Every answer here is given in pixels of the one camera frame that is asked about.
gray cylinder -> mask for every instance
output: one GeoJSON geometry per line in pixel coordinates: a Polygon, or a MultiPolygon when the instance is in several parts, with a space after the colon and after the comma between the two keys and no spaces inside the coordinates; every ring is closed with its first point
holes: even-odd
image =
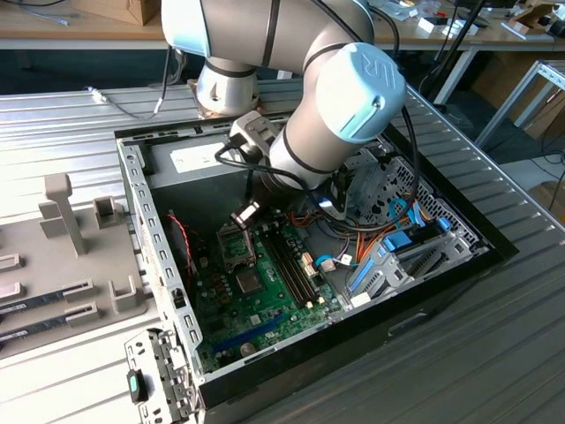
{"type": "Polygon", "coordinates": [[[216,57],[207,58],[196,86],[206,110],[219,115],[243,115],[257,107],[259,89],[255,68],[216,57]]]}

desk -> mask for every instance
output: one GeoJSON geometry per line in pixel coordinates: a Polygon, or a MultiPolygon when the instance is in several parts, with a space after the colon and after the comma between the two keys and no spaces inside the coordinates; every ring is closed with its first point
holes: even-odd
{"type": "MultiPolygon", "coordinates": [[[[152,110],[159,94],[108,92],[138,113],[152,110]]],[[[246,422],[562,422],[563,227],[412,89],[407,107],[422,154],[520,253],[430,322],[246,422]]],[[[190,118],[194,108],[188,90],[172,87],[155,123],[190,118]]],[[[113,131],[139,121],[85,92],[3,96],[0,115],[0,193],[19,188],[20,219],[33,212],[26,205],[37,205],[38,176],[49,170],[72,176],[74,207],[75,195],[124,200],[113,131]]],[[[393,124],[406,134],[401,117],[393,124]]],[[[131,320],[0,360],[2,422],[139,423],[123,343],[159,324],[150,305],[131,320]]]]}
{"type": "MultiPolygon", "coordinates": [[[[68,4],[46,8],[53,13],[72,11],[68,4]]],[[[453,6],[444,2],[448,15],[453,6]]],[[[161,17],[155,16],[145,26],[135,26],[86,12],[62,26],[24,13],[18,6],[0,4],[0,49],[164,49],[161,17]]],[[[475,55],[483,50],[564,51],[565,42],[525,42],[501,27],[502,16],[488,18],[490,26],[477,35],[468,36],[460,46],[463,51],[435,103],[447,102],[475,55]]],[[[401,50],[438,50],[445,38],[441,33],[429,34],[418,27],[418,19],[396,21],[401,36],[401,50]]],[[[382,49],[392,48],[392,33],[382,21],[376,22],[375,43],[382,49]]],[[[289,77],[288,72],[281,76],[289,77]]]]}

white connector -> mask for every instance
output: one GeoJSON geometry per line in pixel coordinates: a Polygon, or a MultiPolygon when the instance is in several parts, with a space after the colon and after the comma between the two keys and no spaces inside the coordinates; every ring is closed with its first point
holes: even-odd
{"type": "Polygon", "coordinates": [[[97,102],[98,104],[110,103],[108,97],[103,95],[102,91],[100,91],[98,88],[88,86],[86,87],[86,89],[88,90],[88,93],[92,95],[94,101],[97,102]]]}

red cable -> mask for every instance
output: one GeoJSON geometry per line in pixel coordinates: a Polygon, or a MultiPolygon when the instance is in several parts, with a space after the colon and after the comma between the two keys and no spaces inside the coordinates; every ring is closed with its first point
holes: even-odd
{"type": "Polygon", "coordinates": [[[191,278],[192,278],[192,267],[191,267],[192,255],[191,255],[190,245],[188,244],[188,236],[186,235],[186,231],[185,231],[184,226],[181,224],[180,221],[178,221],[176,216],[174,216],[174,215],[167,215],[167,216],[173,221],[173,223],[175,223],[178,226],[178,229],[183,234],[183,239],[185,240],[185,247],[186,247],[186,256],[188,257],[188,264],[187,264],[188,284],[190,284],[191,278]]]}

metal table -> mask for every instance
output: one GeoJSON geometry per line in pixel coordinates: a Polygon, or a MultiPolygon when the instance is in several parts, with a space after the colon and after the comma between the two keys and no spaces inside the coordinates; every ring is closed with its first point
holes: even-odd
{"type": "Polygon", "coordinates": [[[556,87],[565,90],[565,60],[548,60],[545,62],[537,60],[494,114],[481,134],[478,135],[475,140],[477,146],[483,147],[486,144],[488,139],[490,139],[501,125],[502,121],[508,116],[510,111],[514,109],[516,103],[520,100],[525,91],[530,88],[533,82],[539,77],[545,78],[547,83],[539,90],[539,93],[516,119],[514,125],[518,128],[521,128],[524,124],[531,121],[531,118],[543,107],[556,87]]]}
{"type": "MultiPolygon", "coordinates": [[[[297,100],[299,82],[278,84],[272,96],[297,100]]],[[[159,96],[145,88],[109,94],[136,112],[152,110],[159,96]]],[[[168,98],[156,121],[195,117],[188,90],[172,88],[168,98]]],[[[408,106],[420,150],[520,254],[431,322],[249,422],[558,422],[565,414],[563,227],[413,91],[408,106]]],[[[8,96],[0,110],[0,216],[32,216],[39,176],[55,171],[69,172],[75,206],[100,193],[124,199],[112,132],[139,122],[85,93],[8,96]]],[[[395,124],[405,132],[401,118],[395,124]]],[[[138,423],[122,343],[156,323],[152,307],[0,361],[0,417],[138,423]]]]}

